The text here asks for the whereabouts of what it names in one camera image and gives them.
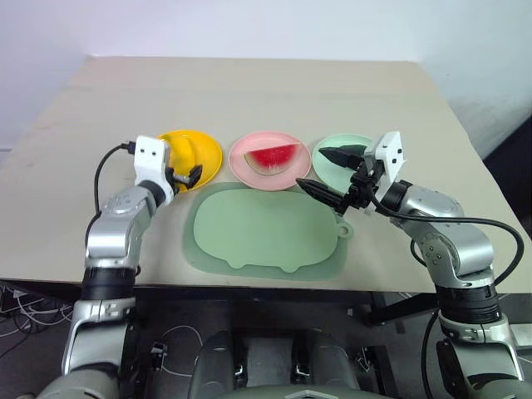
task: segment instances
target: green silicone mat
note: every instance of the green silicone mat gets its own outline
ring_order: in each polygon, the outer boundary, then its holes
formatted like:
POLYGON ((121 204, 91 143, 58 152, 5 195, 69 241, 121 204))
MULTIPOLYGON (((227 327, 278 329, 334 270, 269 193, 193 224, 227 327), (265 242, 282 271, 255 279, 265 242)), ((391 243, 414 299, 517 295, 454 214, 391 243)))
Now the green silicone mat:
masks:
POLYGON ((299 188, 266 193, 219 183, 195 196, 183 252, 208 273, 317 281, 342 269, 351 236, 349 224, 299 188))

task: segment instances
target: watermelon slice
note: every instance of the watermelon slice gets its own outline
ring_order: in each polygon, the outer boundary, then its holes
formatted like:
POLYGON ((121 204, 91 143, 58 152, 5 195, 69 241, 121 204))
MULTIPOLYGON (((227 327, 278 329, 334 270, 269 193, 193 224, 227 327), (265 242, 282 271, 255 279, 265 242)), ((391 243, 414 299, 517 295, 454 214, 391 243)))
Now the watermelon slice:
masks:
POLYGON ((296 159, 299 143, 249 151, 244 158, 261 175, 276 175, 288 169, 296 159))

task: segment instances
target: white wall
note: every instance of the white wall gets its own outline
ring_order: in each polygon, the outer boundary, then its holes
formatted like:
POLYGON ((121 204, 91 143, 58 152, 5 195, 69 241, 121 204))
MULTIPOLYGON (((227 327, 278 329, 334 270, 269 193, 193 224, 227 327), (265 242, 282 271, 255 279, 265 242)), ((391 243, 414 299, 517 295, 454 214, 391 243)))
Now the white wall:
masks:
POLYGON ((421 62, 480 155, 532 110, 530 0, 0 0, 0 148, 86 54, 421 62))

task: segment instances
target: pink plate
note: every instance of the pink plate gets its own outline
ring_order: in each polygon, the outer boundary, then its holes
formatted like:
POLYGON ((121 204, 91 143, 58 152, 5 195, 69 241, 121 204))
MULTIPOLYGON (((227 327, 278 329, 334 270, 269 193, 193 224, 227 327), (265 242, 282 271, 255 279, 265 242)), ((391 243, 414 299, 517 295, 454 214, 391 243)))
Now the pink plate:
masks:
POLYGON ((229 168, 234 175, 249 187, 265 191, 285 190, 294 186, 297 178, 307 175, 312 163, 305 144, 281 131, 256 131, 245 135, 234 143, 229 152, 229 168), (267 176, 255 172, 244 158, 248 151, 296 143, 300 144, 296 159, 288 169, 276 175, 267 176))

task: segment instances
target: table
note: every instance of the table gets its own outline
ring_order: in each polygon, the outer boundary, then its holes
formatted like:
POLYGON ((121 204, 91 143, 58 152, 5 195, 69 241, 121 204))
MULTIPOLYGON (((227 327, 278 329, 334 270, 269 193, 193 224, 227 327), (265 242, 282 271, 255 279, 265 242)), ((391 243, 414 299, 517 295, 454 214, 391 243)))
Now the table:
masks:
MULTIPOLYGON (((468 216, 498 219, 525 239, 525 256, 499 286, 532 291, 532 243, 467 134, 427 74, 410 62, 316 62, 163 57, 91 57, 37 118, 0 169, 0 278, 77 283, 83 275, 92 179, 112 146, 176 129, 212 135, 224 155, 242 135, 286 131, 312 148, 326 135, 371 138, 399 130, 407 163, 401 178, 457 198, 468 216)), ((134 181, 133 159, 113 155, 101 201, 134 181)), ((213 182, 236 181, 226 160, 213 182)), ((351 209, 355 229, 343 271, 305 282, 204 273, 187 264, 181 233, 195 193, 159 209, 144 237, 137 283, 180 287, 310 288, 433 292, 412 260, 409 238, 378 214, 351 209)), ((515 245, 481 227, 495 248, 495 273, 515 245)))

